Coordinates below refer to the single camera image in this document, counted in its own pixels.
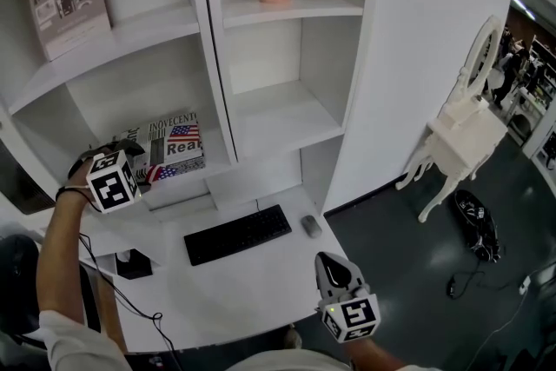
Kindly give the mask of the white dressing table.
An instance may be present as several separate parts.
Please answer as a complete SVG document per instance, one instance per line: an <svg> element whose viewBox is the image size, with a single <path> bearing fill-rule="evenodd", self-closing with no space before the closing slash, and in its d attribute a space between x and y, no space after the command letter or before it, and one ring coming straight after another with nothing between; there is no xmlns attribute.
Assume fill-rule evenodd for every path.
<svg viewBox="0 0 556 371"><path fill-rule="evenodd" d="M506 125L481 96L497 56L495 44L501 31L502 23L495 15L483 23L440 113L427 123L430 133L411 157L406 176L395 184L396 189L404 189L410 182L419 181L432 166L446 177L440 191L419 213L419 222L425 222L431 210L461 181L476 178L507 133Z"/></svg>

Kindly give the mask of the person's left forearm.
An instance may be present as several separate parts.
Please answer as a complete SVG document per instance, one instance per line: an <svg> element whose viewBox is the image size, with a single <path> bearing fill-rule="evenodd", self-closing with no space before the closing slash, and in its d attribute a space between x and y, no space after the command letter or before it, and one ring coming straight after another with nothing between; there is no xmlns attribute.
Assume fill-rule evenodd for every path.
<svg viewBox="0 0 556 371"><path fill-rule="evenodd" d="M83 324L79 266L80 226L84 208L78 194L64 193L56 202L38 257L36 295L39 309L55 311Z"/></svg>

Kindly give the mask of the black tissue box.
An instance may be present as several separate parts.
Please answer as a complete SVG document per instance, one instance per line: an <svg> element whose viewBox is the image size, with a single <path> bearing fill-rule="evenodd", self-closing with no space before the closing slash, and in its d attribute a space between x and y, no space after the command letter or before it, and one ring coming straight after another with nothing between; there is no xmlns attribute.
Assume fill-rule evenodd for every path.
<svg viewBox="0 0 556 371"><path fill-rule="evenodd" d="M127 280L153 275L151 260L136 249L115 254L116 274Z"/></svg>

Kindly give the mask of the white storage rack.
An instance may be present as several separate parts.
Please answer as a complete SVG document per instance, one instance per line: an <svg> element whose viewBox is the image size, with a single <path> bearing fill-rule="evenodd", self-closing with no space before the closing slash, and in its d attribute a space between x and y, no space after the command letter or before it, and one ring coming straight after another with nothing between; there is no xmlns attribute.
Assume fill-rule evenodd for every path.
<svg viewBox="0 0 556 371"><path fill-rule="evenodd" d="M545 63L546 71L533 92L532 107L539 119L533 125L532 134L523 146L523 153L529 159L542 150L556 123L556 54L536 35L533 36L530 51L532 56Z"/></svg>

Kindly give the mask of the grey computer mouse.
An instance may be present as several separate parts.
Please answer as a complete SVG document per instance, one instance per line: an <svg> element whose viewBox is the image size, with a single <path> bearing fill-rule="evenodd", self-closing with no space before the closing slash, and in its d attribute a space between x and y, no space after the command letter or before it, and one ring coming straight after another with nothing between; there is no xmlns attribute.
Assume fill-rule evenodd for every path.
<svg viewBox="0 0 556 371"><path fill-rule="evenodd" d="M312 215L303 216L301 219L301 226L305 233L312 239L316 239L322 234L321 226Z"/></svg>

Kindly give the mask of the person's left hand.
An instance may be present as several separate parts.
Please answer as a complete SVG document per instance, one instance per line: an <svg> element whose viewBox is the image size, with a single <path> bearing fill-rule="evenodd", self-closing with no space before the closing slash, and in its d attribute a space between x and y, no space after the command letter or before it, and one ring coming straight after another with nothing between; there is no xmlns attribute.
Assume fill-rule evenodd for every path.
<svg viewBox="0 0 556 371"><path fill-rule="evenodd" d="M79 158L70 168L68 180L63 187L65 189L88 190L87 174L94 162L94 156L85 156Z"/></svg>

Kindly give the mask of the person's white shirt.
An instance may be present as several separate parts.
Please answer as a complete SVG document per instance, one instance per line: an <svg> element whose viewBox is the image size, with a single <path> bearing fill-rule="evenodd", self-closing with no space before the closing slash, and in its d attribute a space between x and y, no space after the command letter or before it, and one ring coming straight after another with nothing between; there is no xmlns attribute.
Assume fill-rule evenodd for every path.
<svg viewBox="0 0 556 371"><path fill-rule="evenodd" d="M40 329L52 371L132 371L120 348L106 335L58 314L44 311ZM255 354L225 371L355 371L354 365L306 349ZM440 371L409 365L401 371Z"/></svg>

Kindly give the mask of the person's shoe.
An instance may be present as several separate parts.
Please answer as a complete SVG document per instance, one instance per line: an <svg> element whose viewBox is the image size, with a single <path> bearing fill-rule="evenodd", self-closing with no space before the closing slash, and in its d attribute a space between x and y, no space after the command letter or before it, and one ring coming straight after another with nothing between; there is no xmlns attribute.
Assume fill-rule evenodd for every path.
<svg viewBox="0 0 556 371"><path fill-rule="evenodd" d="M290 326L283 338L284 349L301 349L302 338L295 327Z"/></svg>

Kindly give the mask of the black keyboard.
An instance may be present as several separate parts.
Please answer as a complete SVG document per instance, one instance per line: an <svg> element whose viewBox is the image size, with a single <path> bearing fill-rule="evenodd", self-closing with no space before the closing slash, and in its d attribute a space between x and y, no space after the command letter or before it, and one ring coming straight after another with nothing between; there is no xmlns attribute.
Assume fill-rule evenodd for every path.
<svg viewBox="0 0 556 371"><path fill-rule="evenodd" d="M199 266L273 241L292 232L281 206L259 210L183 237L190 264Z"/></svg>

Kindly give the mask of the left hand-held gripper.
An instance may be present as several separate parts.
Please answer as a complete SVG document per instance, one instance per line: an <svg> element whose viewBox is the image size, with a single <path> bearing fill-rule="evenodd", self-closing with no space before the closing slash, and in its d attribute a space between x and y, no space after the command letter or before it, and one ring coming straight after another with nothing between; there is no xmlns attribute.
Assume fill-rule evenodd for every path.
<svg viewBox="0 0 556 371"><path fill-rule="evenodd" d="M96 206L103 214L123 209L136 203L148 191L146 182L138 182L132 170L136 156L145 150L136 142L123 139L109 146L92 149L85 158L92 159L86 181L95 198Z"/></svg>

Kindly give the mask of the white shelving desk unit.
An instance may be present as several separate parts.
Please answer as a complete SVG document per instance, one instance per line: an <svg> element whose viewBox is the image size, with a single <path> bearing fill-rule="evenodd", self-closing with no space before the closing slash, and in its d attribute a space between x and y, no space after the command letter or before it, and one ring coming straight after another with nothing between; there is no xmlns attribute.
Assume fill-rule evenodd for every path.
<svg viewBox="0 0 556 371"><path fill-rule="evenodd" d="M111 30L49 61L30 0L0 0L0 139L53 201L71 164L123 131L194 111L206 166L135 204L88 209L84 262L116 274L136 249L153 275L116 286L162 326L122 312L133 352L258 335L310 316L314 257L340 253L324 214L369 41L371 0L105 0ZM192 266L183 240L280 205L292 232ZM322 234L310 238L312 215Z"/></svg>

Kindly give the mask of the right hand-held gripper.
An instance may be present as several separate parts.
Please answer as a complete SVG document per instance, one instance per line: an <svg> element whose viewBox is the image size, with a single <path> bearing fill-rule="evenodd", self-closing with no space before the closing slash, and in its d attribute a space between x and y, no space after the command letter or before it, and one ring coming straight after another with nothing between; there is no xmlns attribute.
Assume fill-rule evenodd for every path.
<svg viewBox="0 0 556 371"><path fill-rule="evenodd" d="M314 269L323 298L318 303L321 323L333 338L347 343L374 335L381 324L378 299L362 286L359 267L347 258L321 251L314 259Z"/></svg>

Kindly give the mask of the black bag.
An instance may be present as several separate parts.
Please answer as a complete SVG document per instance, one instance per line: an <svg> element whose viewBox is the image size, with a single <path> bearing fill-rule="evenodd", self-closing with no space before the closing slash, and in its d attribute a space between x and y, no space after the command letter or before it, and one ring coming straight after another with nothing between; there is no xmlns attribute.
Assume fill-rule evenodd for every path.
<svg viewBox="0 0 556 371"><path fill-rule="evenodd" d="M453 193L453 209L470 250L480 261L496 263L500 259L500 241L490 210L465 189Z"/></svg>

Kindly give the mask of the white glass cabinet door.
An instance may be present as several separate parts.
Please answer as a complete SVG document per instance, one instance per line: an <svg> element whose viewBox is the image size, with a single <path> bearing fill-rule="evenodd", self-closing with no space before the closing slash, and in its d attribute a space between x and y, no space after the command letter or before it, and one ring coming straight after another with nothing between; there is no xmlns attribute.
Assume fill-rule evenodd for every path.
<svg viewBox="0 0 556 371"><path fill-rule="evenodd" d="M0 139L0 193L24 215L51 209L53 199L30 177Z"/></svg>

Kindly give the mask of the black wristband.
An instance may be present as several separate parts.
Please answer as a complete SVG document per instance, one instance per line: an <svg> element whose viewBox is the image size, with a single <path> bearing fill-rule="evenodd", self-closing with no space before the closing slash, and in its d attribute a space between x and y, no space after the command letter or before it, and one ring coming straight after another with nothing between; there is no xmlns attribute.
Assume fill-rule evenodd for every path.
<svg viewBox="0 0 556 371"><path fill-rule="evenodd" d="M78 194L82 202L91 203L88 186L62 186L56 192L55 201L57 202L64 193Z"/></svg>

